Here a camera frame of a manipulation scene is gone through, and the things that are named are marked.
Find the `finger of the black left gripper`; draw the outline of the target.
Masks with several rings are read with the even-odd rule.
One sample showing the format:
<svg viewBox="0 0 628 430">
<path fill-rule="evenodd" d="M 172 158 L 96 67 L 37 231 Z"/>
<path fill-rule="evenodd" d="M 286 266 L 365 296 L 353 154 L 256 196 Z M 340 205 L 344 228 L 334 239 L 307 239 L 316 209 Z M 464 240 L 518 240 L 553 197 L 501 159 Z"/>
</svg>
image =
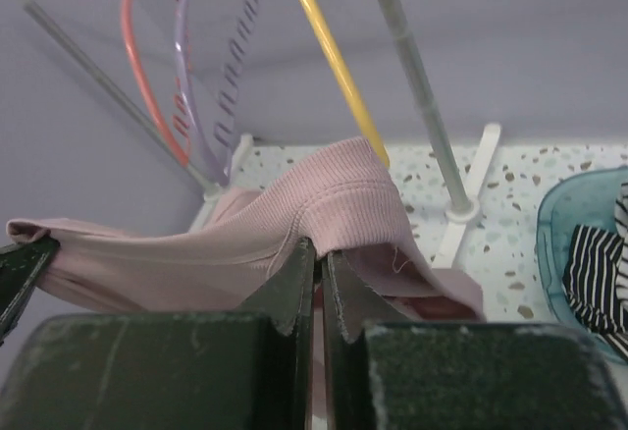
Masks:
<svg viewBox="0 0 628 430">
<path fill-rule="evenodd" d="M 59 249 L 51 238 L 1 248 L 1 344 L 16 328 L 39 278 Z"/>
</svg>

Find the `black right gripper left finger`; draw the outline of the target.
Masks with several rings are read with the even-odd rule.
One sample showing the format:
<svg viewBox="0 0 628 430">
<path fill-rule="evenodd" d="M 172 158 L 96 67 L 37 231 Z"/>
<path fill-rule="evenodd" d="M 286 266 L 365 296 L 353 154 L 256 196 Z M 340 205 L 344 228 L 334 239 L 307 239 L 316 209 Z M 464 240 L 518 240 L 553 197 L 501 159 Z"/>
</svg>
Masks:
<svg viewBox="0 0 628 430">
<path fill-rule="evenodd" d="M 61 315 L 26 340 L 5 429 L 307 429 L 315 251 L 232 311 Z"/>
</svg>

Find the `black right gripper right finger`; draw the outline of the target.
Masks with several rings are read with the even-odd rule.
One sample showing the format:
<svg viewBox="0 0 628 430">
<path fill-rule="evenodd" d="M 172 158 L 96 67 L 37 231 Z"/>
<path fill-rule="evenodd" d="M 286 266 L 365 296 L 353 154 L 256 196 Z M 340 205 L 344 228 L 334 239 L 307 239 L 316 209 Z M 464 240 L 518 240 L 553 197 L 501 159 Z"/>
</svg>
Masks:
<svg viewBox="0 0 628 430">
<path fill-rule="evenodd" d="M 322 266 L 331 429 L 623 429 L 593 342 L 555 323 L 412 321 L 341 253 Z"/>
</svg>

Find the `pink tank top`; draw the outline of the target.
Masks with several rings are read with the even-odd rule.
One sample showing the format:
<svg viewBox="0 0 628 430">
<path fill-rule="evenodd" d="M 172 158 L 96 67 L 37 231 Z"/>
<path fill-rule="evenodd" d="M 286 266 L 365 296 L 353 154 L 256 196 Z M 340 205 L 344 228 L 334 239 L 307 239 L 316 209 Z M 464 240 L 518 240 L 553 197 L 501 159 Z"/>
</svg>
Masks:
<svg viewBox="0 0 628 430">
<path fill-rule="evenodd" d="M 51 237 L 60 251 L 39 280 L 47 293 L 97 312 L 230 309 L 308 239 L 343 251 L 377 293 L 425 320 L 483 320 L 481 287 L 433 269 L 413 238 L 393 180 L 361 137 L 324 147 L 262 190 L 232 188 L 193 233 L 147 238 L 70 219 L 14 219 L 18 243 Z"/>
</svg>

